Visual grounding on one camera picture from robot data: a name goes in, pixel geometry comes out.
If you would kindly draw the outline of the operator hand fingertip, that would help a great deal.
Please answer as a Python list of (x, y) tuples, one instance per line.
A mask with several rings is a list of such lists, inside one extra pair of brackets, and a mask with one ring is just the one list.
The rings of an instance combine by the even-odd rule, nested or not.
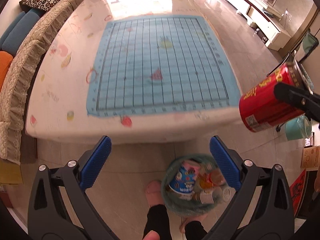
[(160, 240), (160, 236), (157, 232), (151, 230), (146, 234), (143, 240)]

